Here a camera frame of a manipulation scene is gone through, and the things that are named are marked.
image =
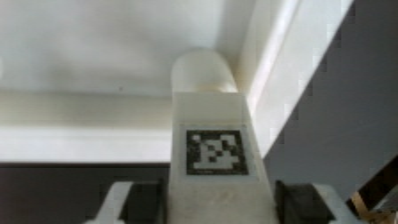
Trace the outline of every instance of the white ceiling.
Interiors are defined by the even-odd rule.
[[[168,96],[191,48],[234,68],[253,2],[0,0],[0,89]]]

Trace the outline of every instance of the gray wall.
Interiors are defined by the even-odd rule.
[[[344,199],[398,153],[395,9],[355,1],[264,158],[271,182],[330,184]]]

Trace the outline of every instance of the white surface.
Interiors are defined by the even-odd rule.
[[[0,89],[170,95],[191,48],[234,67],[253,0],[0,0]]]
[[[186,174],[186,128],[243,127],[248,175]],[[239,93],[173,94],[172,163],[168,180],[170,224],[276,224],[275,204],[255,147],[244,96]]]
[[[102,201],[101,209],[95,214],[93,220],[88,220],[85,224],[122,224],[118,220],[120,210],[127,199],[127,192],[132,186],[132,182],[115,182],[111,184],[106,198]]]
[[[170,99],[0,92],[1,162],[163,162]]]
[[[253,101],[248,99],[248,102],[262,155],[269,150],[284,127],[349,4],[351,0],[300,1],[271,68],[264,70],[264,73],[255,73],[255,75],[266,76],[260,94],[248,96],[253,97]],[[266,58],[268,56],[262,55],[259,69],[268,68]]]
[[[344,201],[337,195],[333,188],[323,184],[312,184],[312,185],[323,198],[326,207],[335,216],[335,220],[330,221],[330,224],[360,224],[360,223],[363,224],[363,222],[355,218],[351,211],[347,210]]]
[[[253,0],[0,0],[0,90],[92,93],[0,92],[0,161],[168,161],[170,99],[136,95],[170,96],[172,63],[196,47],[223,55],[239,91],[259,80],[248,100],[264,155],[349,2],[257,0],[250,15]]]
[[[172,92],[195,91],[237,91],[227,62],[207,49],[188,52],[172,66]]]

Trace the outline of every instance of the dark floor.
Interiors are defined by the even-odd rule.
[[[166,175],[164,165],[3,165],[0,223],[81,224],[95,216],[111,182],[152,181]]]

